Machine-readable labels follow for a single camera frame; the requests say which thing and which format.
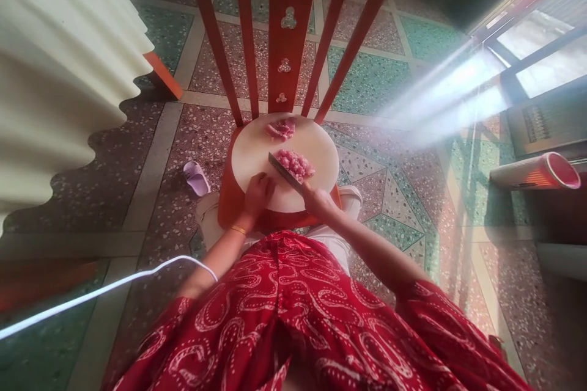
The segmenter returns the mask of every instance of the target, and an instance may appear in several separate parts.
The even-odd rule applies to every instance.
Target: chopping board
[[[288,117],[295,117],[295,133],[281,142],[265,132],[265,126]],[[267,153],[290,150],[304,156],[316,169],[306,179],[313,188],[332,191],[338,179],[338,153],[334,142],[324,129],[313,120],[292,113],[271,113],[259,116],[247,124],[232,147],[232,171],[243,192],[252,176],[266,172],[275,179],[277,187],[268,209],[281,213],[305,210],[304,199],[287,184],[267,160]]]

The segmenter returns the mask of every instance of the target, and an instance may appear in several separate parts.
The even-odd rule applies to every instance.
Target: chair backrest
[[[328,112],[349,68],[384,0],[367,0],[363,12],[355,26],[347,44],[341,62],[333,76],[328,91],[320,105],[314,120],[322,123]],[[269,78],[268,78],[268,111],[292,112],[302,62],[306,30],[310,19],[313,0],[269,0]],[[338,16],[344,0],[331,0],[324,21],[324,29],[316,51],[316,58],[310,76],[308,91],[303,103],[301,114],[308,116],[312,98],[318,86],[320,71],[324,65]],[[212,0],[198,0],[202,21],[208,34],[210,46],[218,66],[220,78],[230,102],[237,126],[243,125],[242,115],[238,106],[237,95],[232,82],[230,68]],[[253,118],[259,116],[259,93],[257,86],[255,47],[253,40],[253,14],[251,0],[238,0],[240,24],[243,34],[246,75],[249,84],[249,97]],[[289,61],[289,69],[283,68],[284,59]]]

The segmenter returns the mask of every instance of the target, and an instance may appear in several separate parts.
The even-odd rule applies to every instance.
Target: chopped meat
[[[312,177],[316,172],[312,164],[308,162],[308,159],[293,151],[279,150],[275,157],[300,183],[304,182],[305,178]]]
[[[276,122],[271,122],[265,126],[265,131],[272,138],[285,142],[294,135],[295,117],[292,116]]]

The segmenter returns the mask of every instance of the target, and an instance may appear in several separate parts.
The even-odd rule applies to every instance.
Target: slipper
[[[183,176],[198,197],[210,192],[210,183],[208,183],[202,167],[197,162],[187,162],[183,166]]]

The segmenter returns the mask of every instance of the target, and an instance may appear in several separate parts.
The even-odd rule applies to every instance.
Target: knife
[[[292,188],[294,188],[294,190],[296,190],[296,192],[301,195],[302,197],[304,196],[304,191],[303,188],[301,186],[301,183],[298,182],[294,176],[292,176],[288,170],[286,170],[286,168],[279,163],[279,161],[277,160],[277,158],[275,156],[273,156],[271,153],[269,153],[269,163],[271,165],[273,165],[273,167],[277,170],[277,172],[286,180],[286,182],[289,183],[289,186],[291,186]]]

